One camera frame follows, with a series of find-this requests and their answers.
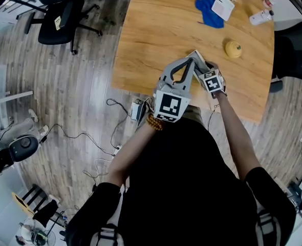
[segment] yellow fruit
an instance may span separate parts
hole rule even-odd
[[[242,47],[236,41],[230,41],[225,45],[226,54],[231,58],[238,58],[242,54]]]

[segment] wooden table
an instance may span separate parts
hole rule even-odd
[[[236,0],[225,27],[203,22],[195,0],[131,0],[118,51],[112,86],[152,95],[166,65],[197,49],[215,62],[226,80],[230,103],[240,118],[259,123],[265,109],[274,58],[274,24],[253,26],[249,16],[264,9],[263,0]],[[223,46],[235,40],[242,56],[229,58]],[[191,104],[215,104],[193,78]]]

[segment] white bottle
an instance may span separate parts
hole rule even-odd
[[[268,11],[267,9],[260,11],[257,14],[250,16],[250,22],[257,26],[261,23],[267,22],[273,19],[274,12],[272,10]]]
[[[273,5],[275,5],[276,0],[264,0],[263,4],[267,8],[271,8]]]

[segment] chair leg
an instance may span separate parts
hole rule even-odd
[[[27,35],[29,33],[29,30],[30,30],[30,27],[31,25],[33,24],[42,24],[44,19],[34,19],[34,16],[35,16],[35,12],[32,12],[29,17],[28,17],[28,20],[26,22],[26,25],[25,25],[25,29],[24,29],[24,34]]]
[[[92,32],[95,32],[97,34],[97,36],[102,36],[102,31],[100,30],[97,30],[97,29],[94,29],[94,28],[91,28],[91,27],[87,27],[85,25],[82,25],[82,24],[78,24],[78,27],[80,28],[83,28],[83,29],[86,29],[86,30],[90,30]]]
[[[72,55],[77,55],[77,50],[74,50],[74,40],[75,40],[75,34],[73,36],[73,39],[70,41],[70,52]]]
[[[93,6],[91,6],[90,8],[88,8],[88,10],[86,10],[86,11],[84,11],[84,12],[81,13],[81,19],[83,19],[83,18],[88,19],[89,18],[88,13],[91,12],[92,9],[94,9],[94,8],[100,9],[100,7],[97,4],[94,4]]]

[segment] black office chair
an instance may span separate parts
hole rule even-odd
[[[74,37],[77,27],[93,31],[97,36],[102,36],[102,32],[80,24],[83,18],[88,18],[88,13],[93,9],[99,9],[98,5],[93,5],[87,11],[82,12],[84,0],[40,0],[44,5],[48,5],[44,18],[35,19],[35,12],[31,13],[25,26],[25,34],[28,34],[32,24],[42,24],[38,41],[44,45],[70,44],[70,51],[73,55],[77,54],[74,50]],[[61,17],[59,29],[57,30],[55,20]]]
[[[275,31],[275,53],[272,79],[285,76],[302,79],[302,22],[295,26]],[[271,83],[270,92],[283,88],[281,80]]]
[[[0,147],[0,173],[32,156],[38,149],[38,139],[33,135],[23,135],[12,141],[7,147]]]

